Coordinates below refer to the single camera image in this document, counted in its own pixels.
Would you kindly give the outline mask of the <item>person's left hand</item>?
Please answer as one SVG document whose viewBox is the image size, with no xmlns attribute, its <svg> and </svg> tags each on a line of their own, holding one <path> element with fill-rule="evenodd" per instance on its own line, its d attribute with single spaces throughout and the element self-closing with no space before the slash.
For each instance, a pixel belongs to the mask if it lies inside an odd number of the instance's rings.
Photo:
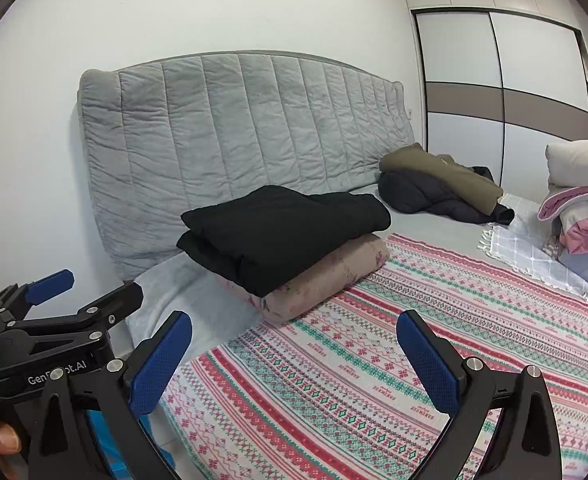
<svg viewBox="0 0 588 480">
<path fill-rule="evenodd" d="M 16 431 L 4 422 L 0 422 L 0 470 L 3 471 L 6 479 L 19 479 L 18 471 L 8 458 L 18 455 L 21 449 L 21 440 Z"/>
</svg>

